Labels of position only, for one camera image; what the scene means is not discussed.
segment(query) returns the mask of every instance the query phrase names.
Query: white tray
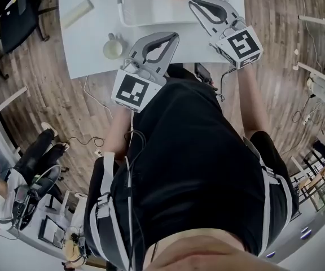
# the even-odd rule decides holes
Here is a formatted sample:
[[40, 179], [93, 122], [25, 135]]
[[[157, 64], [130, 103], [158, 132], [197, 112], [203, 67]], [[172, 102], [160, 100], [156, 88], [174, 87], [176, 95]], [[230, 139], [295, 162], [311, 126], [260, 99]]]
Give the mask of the white tray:
[[189, 0], [117, 0], [120, 20], [125, 27], [198, 23], [188, 2]]

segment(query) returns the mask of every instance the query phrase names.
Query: power strip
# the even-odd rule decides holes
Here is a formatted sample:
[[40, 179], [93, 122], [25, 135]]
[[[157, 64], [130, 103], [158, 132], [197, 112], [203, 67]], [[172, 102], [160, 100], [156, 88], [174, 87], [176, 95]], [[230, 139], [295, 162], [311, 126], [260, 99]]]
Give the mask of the power strip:
[[94, 154], [95, 154], [98, 158], [101, 158], [101, 157], [102, 157], [102, 152], [101, 152], [101, 150], [99, 150], [98, 148], [95, 150]]
[[306, 126], [309, 120], [310, 120], [310, 115], [307, 115], [307, 117], [303, 121], [303, 125]]

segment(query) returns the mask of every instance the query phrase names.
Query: paper towel roll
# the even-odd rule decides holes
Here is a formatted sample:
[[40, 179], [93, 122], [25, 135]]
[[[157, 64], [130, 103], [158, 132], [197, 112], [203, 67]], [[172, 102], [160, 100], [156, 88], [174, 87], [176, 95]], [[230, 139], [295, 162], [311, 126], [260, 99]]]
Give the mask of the paper towel roll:
[[69, 13], [65, 14], [61, 19], [61, 26], [66, 29], [75, 23], [78, 19], [89, 13], [94, 8], [90, 0], [85, 0], [77, 5]]

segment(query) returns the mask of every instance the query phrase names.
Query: desk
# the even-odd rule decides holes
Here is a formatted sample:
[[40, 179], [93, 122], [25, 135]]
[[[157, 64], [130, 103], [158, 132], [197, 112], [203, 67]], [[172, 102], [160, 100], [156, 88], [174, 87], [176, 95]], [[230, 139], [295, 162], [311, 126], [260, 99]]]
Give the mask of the desk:
[[[84, 0], [59, 0], [60, 17]], [[172, 63], [227, 62], [209, 46], [209, 35], [199, 23], [160, 24], [135, 28], [123, 27], [118, 15], [117, 0], [90, 0], [94, 9], [67, 29], [62, 39], [70, 78], [119, 69], [124, 59], [109, 60], [103, 55], [103, 46], [110, 32], [122, 35], [129, 47], [146, 35], [161, 31], [174, 31], [180, 43]], [[228, 0], [245, 17], [244, 0]]]

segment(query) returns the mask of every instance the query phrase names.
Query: cup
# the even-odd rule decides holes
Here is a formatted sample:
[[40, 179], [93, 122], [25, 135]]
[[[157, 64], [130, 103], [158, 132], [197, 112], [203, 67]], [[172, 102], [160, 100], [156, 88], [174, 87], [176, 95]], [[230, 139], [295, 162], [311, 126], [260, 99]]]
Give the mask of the cup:
[[124, 43], [122, 39], [117, 38], [113, 33], [108, 35], [109, 41], [104, 45], [103, 52], [108, 59], [117, 59], [124, 53]]

